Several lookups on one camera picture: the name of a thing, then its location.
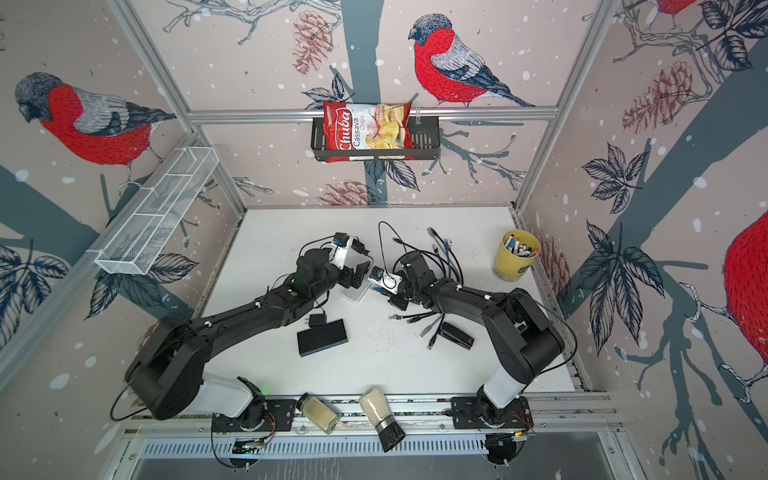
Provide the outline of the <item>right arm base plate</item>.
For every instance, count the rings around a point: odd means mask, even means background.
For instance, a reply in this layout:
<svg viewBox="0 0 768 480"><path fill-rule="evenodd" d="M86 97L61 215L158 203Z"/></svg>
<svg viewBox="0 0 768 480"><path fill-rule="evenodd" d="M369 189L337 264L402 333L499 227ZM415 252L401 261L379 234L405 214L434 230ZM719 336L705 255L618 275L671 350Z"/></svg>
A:
<svg viewBox="0 0 768 480"><path fill-rule="evenodd" d="M517 429L530 430L534 426L528 400L518 397L506 407L497 408L489 400L479 397L452 397L450 417L457 430Z"/></svg>

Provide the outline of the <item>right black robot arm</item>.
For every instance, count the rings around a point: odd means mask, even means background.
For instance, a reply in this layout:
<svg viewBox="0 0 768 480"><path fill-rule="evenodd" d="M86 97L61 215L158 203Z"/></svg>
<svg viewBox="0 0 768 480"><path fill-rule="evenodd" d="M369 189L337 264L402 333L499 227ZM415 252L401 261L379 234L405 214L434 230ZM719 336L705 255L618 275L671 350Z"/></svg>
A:
<svg viewBox="0 0 768 480"><path fill-rule="evenodd" d="M455 315L483 326L498 359L494 374L477 392L471 418L499 425L540 375L557 367L565 341L552 319L528 291L487 292L457 280L437 278L421 261L385 274L381 289L404 311L417 304L440 315Z"/></svg>

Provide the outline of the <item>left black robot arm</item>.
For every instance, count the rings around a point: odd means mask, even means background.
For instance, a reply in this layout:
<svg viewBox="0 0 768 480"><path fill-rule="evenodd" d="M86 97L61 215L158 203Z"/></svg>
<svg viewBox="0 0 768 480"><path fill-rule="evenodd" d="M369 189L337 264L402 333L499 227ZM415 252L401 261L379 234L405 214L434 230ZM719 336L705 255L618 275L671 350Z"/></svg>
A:
<svg viewBox="0 0 768 480"><path fill-rule="evenodd" d="M288 326L314 309L340 285L358 288L372 266L369 251L350 246L310 249L283 283L240 307L185 320L160 319L126 370L124 380L156 420L178 415L238 417L258 402L261 391L244 377L227 379L205 372L206 364L256 335Z"/></svg>

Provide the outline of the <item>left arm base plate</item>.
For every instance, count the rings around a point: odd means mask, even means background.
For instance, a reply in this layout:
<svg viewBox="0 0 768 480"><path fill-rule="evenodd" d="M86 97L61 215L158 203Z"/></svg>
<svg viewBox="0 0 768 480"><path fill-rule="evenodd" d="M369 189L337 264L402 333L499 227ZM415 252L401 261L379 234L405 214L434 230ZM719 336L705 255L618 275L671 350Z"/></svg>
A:
<svg viewBox="0 0 768 480"><path fill-rule="evenodd" d="M251 395L249 403L237 416L216 413L212 418L213 433L241 432L288 432L296 413L296 399L268 399L263 392L245 377L237 378Z"/></svg>

